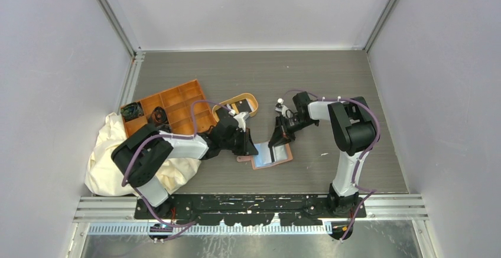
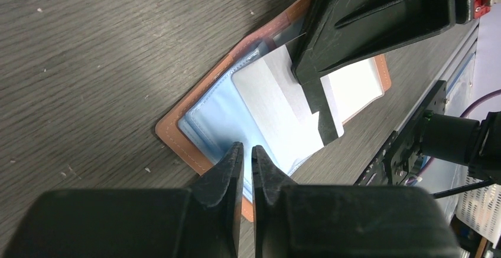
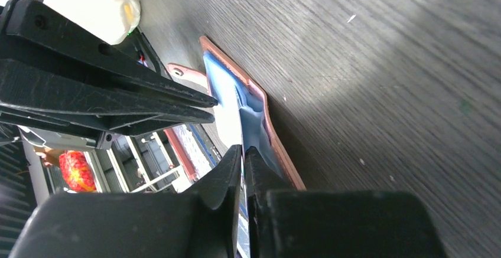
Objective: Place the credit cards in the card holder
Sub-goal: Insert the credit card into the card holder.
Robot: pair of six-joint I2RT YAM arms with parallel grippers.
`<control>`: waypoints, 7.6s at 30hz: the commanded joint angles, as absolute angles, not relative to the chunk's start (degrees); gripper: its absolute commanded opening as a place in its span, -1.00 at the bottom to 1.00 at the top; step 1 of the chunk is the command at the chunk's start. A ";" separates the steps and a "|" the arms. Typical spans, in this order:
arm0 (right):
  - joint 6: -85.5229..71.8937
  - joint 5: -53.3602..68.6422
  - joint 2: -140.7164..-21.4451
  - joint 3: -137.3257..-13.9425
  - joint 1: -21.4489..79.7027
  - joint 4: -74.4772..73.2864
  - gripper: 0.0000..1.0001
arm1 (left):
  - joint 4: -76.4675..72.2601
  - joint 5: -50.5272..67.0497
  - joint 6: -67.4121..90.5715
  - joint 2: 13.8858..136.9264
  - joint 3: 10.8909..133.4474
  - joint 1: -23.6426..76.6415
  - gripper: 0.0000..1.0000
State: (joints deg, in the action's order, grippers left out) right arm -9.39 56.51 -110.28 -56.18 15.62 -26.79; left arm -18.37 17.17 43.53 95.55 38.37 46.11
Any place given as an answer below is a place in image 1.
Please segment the oval wooden card tray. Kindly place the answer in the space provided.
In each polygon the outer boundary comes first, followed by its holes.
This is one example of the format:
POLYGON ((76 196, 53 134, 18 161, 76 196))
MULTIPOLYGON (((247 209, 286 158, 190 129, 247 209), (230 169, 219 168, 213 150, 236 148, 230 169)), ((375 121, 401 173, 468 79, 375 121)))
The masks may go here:
POLYGON ((236 114, 238 113, 248 113, 250 117, 254 117, 257 114, 259 104, 254 95, 250 93, 242 93, 225 101, 222 101, 220 106, 213 106, 212 114, 214 119, 218 122, 220 118, 225 118, 230 116, 229 112, 225 109, 233 110, 236 114))

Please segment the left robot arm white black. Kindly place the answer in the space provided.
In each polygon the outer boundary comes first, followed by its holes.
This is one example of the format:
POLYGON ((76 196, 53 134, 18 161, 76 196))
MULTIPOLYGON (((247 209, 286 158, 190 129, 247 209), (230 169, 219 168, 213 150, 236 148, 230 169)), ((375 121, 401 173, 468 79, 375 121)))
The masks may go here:
POLYGON ((170 192, 155 174, 168 159, 205 160, 228 150, 236 156, 258 155, 246 126, 247 113, 226 117, 195 135, 167 133, 146 124, 123 141, 111 153, 111 159, 123 175, 122 185, 130 185, 149 204, 158 218, 166 218, 173 207, 170 192))

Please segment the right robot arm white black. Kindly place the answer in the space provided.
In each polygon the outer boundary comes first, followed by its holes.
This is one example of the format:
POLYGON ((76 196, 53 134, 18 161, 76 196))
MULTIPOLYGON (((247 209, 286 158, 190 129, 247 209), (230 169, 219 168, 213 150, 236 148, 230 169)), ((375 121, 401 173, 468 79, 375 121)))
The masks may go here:
POLYGON ((357 208, 362 188, 360 172, 369 152, 380 139, 380 124, 363 97, 325 99, 296 90, 292 98, 295 111, 278 99, 275 129, 268 143, 271 151, 295 140, 295 133, 326 120, 331 124, 334 141, 340 151, 336 176, 329 186, 327 209, 342 217, 357 208))

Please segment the black card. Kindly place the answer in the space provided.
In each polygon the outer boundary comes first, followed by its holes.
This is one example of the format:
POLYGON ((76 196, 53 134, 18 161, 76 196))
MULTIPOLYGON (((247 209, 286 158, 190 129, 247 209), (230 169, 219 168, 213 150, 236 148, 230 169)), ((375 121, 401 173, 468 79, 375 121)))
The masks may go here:
POLYGON ((251 105, 249 104, 247 99, 237 101, 235 103, 235 106, 236 106, 239 113, 242 113, 242 112, 251 113, 252 112, 251 105))

